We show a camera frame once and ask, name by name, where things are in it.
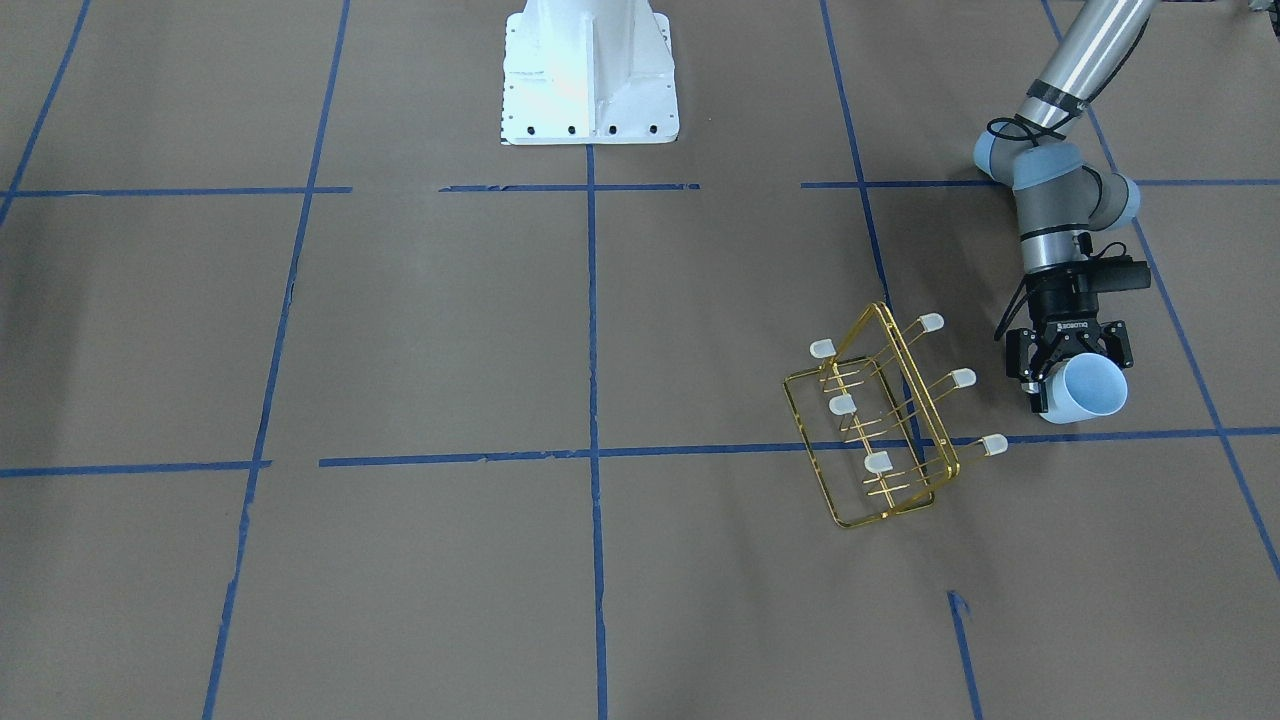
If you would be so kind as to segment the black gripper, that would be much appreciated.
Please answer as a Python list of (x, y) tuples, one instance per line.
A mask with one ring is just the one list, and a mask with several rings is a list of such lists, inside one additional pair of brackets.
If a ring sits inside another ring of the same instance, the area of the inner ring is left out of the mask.
[(1105, 355), (1120, 369), (1134, 366), (1124, 320), (1098, 322), (1097, 293), (1078, 293), (1082, 265), (1062, 265), (1027, 277), (1030, 328), (1005, 332), (1005, 373), (1019, 382), (1030, 410), (1050, 410), (1050, 374), (1080, 354)]

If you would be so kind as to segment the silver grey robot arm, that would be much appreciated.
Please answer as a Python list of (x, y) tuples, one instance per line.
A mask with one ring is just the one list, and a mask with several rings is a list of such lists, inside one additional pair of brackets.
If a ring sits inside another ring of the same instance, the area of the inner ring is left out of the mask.
[(1134, 357), (1123, 322), (1102, 322), (1106, 293), (1147, 290), (1149, 264), (1094, 246), (1098, 233), (1137, 218), (1140, 190), (1092, 167), (1073, 127), (1123, 69), (1146, 32), (1152, 1), (1088, 1), (1020, 108), (991, 120), (975, 167), (1009, 188), (1023, 275), (995, 331), (1004, 366), (1043, 420), (1068, 425), (1112, 416), (1126, 404)]

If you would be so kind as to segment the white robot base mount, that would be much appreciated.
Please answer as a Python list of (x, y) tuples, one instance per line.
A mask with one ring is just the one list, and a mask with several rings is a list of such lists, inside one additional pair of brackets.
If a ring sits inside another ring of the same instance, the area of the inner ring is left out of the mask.
[(527, 1), (506, 18), (500, 142), (672, 143), (669, 18), (649, 1)]

